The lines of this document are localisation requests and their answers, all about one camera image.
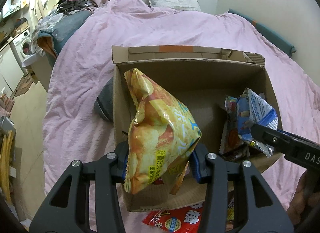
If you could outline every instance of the gold seal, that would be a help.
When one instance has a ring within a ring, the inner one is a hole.
[[[181,228],[181,222],[180,220],[178,220],[177,218],[176,219],[176,225],[174,226],[174,230],[173,232],[176,232],[177,230],[179,230]],[[166,222],[165,222],[165,227],[170,230],[170,226],[171,226],[171,222],[172,222],[172,218],[168,219]]]

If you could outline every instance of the yellow snack bag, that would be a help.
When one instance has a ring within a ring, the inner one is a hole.
[[[176,194],[201,131],[188,108],[141,71],[124,77],[137,109],[128,134],[125,191],[136,194],[161,176]]]

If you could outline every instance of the pink blanket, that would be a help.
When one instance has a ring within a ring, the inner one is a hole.
[[[73,34],[53,68],[43,126],[46,193],[71,161],[97,160],[115,147],[112,124],[93,112],[96,97],[113,76],[112,45],[194,45],[262,54],[283,129],[320,143],[320,88],[248,21],[228,13],[209,15],[149,8],[142,0],[111,0]],[[285,208],[303,171],[281,158],[263,174]],[[141,223],[146,213],[127,212],[118,193],[126,231],[150,232]]]

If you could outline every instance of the tile floor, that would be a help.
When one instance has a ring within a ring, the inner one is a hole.
[[[32,219],[44,200],[42,121],[47,92],[40,82],[16,97],[10,119],[17,130],[14,151],[16,178],[13,201],[20,220]]]

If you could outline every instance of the metal bolt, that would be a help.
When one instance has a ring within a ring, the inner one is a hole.
[[[72,165],[73,167],[78,167],[78,166],[80,165],[80,161],[79,161],[79,160],[74,160],[74,161],[71,163],[71,165]]]
[[[108,159],[114,159],[116,157],[116,154],[114,152],[110,152],[107,154]]]
[[[249,160],[245,160],[245,161],[243,162],[243,165],[244,165],[245,167],[251,167],[251,162],[250,162]]]
[[[217,158],[217,155],[215,154],[215,153],[213,153],[213,152],[211,152],[211,153],[208,153],[208,158],[209,159],[211,159],[211,160],[214,160],[214,159],[216,159]]]

